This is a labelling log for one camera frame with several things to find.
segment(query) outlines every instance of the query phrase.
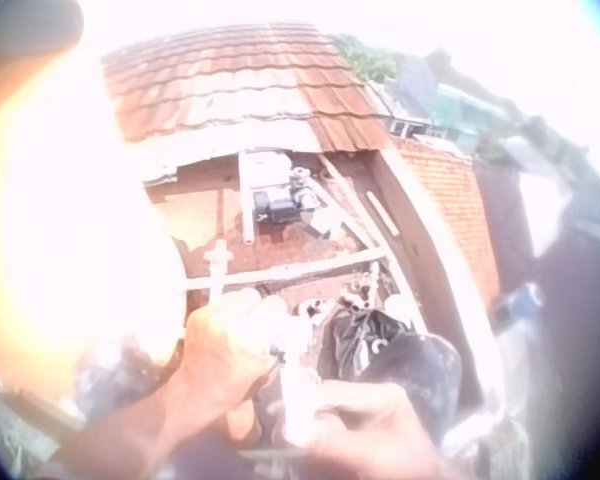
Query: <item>tiled roof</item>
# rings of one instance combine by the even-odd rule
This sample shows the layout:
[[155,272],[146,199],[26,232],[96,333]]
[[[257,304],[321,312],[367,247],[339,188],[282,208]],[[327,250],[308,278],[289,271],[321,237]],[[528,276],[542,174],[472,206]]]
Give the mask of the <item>tiled roof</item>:
[[182,164],[257,147],[354,152],[391,142],[364,84],[305,24],[198,30],[125,48],[103,64],[126,140],[186,131],[172,136],[181,145],[195,139]]

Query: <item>brick wall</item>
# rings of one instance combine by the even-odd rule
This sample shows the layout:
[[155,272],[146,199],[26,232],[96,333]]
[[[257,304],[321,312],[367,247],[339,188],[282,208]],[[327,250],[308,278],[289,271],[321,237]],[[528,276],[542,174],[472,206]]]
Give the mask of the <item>brick wall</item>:
[[413,140],[400,141],[398,148],[442,211],[489,306],[500,293],[500,281],[471,162]]

